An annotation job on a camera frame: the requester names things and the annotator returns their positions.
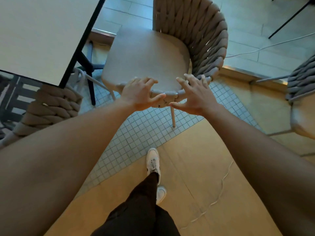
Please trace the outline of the person's left hand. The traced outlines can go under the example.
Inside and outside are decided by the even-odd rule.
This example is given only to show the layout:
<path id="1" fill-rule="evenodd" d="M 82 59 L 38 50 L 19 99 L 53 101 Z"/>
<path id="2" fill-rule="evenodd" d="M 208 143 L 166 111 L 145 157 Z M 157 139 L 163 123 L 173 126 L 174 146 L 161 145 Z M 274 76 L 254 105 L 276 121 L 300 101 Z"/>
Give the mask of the person's left hand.
<path id="1" fill-rule="evenodd" d="M 129 81 L 120 96 L 119 102 L 127 105 L 133 112 L 148 109 L 148 100 L 151 97 L 151 87 L 158 83 L 157 80 L 151 78 L 151 85 L 140 85 L 140 78 L 135 77 Z"/>

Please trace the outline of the person's right hand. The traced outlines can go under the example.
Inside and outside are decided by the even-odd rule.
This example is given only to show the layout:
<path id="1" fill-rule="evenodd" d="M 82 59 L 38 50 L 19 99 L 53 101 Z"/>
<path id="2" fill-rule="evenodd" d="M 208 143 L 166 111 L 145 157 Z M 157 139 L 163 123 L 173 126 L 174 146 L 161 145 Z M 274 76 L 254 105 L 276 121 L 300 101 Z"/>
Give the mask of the person's right hand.
<path id="1" fill-rule="evenodd" d="M 214 111 L 218 110 L 219 104 L 215 99 L 214 94 L 209 88 L 204 88 L 201 79 L 198 79 L 196 88 L 184 88 L 184 81 L 177 77 L 177 82 L 181 85 L 187 96 L 187 112 L 191 115 L 200 115 L 207 117 Z"/>

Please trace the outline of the person's right forearm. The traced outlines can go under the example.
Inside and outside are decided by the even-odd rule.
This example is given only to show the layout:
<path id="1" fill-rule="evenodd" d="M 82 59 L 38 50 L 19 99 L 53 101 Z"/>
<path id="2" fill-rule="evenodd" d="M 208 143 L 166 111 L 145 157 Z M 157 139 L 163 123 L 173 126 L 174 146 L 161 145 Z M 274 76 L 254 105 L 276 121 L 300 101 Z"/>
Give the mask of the person's right forearm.
<path id="1" fill-rule="evenodd" d="M 202 109 L 282 235 L 315 236 L 315 166 L 222 105 Z"/>

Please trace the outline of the person's left forearm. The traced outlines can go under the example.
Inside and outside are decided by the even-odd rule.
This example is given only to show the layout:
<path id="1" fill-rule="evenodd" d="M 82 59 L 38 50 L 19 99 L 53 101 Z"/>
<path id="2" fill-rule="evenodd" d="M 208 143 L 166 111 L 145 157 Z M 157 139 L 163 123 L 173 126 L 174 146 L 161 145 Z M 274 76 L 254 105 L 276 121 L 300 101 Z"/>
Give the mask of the person's left forearm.
<path id="1" fill-rule="evenodd" d="M 130 101 L 119 99 L 2 149 L 0 236 L 44 235 L 135 109 Z"/>

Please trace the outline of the person's white left shoe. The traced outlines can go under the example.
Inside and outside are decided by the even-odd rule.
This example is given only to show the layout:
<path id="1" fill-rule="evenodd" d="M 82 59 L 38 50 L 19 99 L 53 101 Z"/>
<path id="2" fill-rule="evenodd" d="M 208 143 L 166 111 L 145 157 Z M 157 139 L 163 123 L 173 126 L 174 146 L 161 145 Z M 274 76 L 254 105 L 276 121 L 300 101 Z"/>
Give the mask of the person's white left shoe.
<path id="1" fill-rule="evenodd" d="M 147 153 L 147 176 L 154 172 L 158 174 L 157 186 L 159 186 L 161 181 L 160 157 L 156 148 L 150 148 Z"/>

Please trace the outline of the person's white shoe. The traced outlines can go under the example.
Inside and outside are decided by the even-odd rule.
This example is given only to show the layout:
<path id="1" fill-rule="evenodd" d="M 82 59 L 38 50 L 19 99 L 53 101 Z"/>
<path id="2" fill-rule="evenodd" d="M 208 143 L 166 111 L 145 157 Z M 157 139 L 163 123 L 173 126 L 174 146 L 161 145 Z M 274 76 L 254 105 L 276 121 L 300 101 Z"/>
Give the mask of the person's white shoe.
<path id="1" fill-rule="evenodd" d="M 147 176 L 154 172 L 158 174 L 157 186 L 159 186 L 161 181 L 160 157 L 156 148 L 150 148 L 147 153 Z"/>
<path id="2" fill-rule="evenodd" d="M 163 186 L 158 186 L 157 187 L 157 194 L 156 194 L 156 204 L 159 205 L 164 198 L 166 197 L 167 190 Z"/>

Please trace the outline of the person's white right shoe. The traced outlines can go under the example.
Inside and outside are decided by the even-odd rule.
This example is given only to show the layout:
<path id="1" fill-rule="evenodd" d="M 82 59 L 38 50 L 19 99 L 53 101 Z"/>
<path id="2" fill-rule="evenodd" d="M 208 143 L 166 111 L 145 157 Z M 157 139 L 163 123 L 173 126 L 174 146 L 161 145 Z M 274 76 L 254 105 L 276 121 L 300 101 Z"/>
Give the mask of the person's white right shoe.
<path id="1" fill-rule="evenodd" d="M 163 186 L 158 186 L 157 187 L 157 194 L 156 194 L 156 204 L 159 205 L 164 198 L 166 197 L 167 190 Z"/>

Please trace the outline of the black metal furniture leg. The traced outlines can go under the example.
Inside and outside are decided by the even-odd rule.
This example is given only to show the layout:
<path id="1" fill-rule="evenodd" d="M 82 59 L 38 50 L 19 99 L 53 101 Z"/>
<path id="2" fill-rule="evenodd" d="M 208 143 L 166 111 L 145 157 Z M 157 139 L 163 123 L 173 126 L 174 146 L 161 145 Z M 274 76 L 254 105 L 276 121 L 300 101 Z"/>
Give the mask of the black metal furniture leg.
<path id="1" fill-rule="evenodd" d="M 298 14 L 300 14 L 309 5 L 315 6 L 315 0 L 308 0 L 298 11 L 294 13 L 286 22 L 284 22 L 279 28 L 277 28 L 269 37 L 271 39 L 275 34 L 277 34 L 283 27 L 285 27 L 291 20 L 293 20 Z"/>

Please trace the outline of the person's black trousers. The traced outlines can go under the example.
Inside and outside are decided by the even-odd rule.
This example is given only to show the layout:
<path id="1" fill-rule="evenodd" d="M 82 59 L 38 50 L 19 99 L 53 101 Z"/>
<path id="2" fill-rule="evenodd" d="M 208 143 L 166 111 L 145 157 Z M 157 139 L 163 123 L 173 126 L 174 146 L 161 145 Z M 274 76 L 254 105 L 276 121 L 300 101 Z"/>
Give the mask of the person's black trousers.
<path id="1" fill-rule="evenodd" d="M 91 236 L 180 236 L 169 213 L 157 205 L 158 174 L 150 173 Z"/>

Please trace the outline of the black slatted bench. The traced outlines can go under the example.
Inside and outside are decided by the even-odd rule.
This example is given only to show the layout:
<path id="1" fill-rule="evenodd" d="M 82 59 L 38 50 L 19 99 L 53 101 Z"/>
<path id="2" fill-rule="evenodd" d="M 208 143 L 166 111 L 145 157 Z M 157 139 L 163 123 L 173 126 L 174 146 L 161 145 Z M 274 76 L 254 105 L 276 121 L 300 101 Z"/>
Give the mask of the black slatted bench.
<path id="1" fill-rule="evenodd" d="M 0 74 L 0 140 L 21 121 L 41 86 L 31 79 Z"/>

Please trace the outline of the white table with black frame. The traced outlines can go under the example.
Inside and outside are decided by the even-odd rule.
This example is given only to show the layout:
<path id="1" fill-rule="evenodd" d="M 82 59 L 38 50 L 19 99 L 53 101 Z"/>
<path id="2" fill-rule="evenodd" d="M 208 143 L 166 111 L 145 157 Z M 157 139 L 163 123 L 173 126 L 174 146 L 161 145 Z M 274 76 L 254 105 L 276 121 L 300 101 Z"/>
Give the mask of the white table with black frame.
<path id="1" fill-rule="evenodd" d="M 0 0 L 0 73 L 64 89 L 105 0 Z"/>

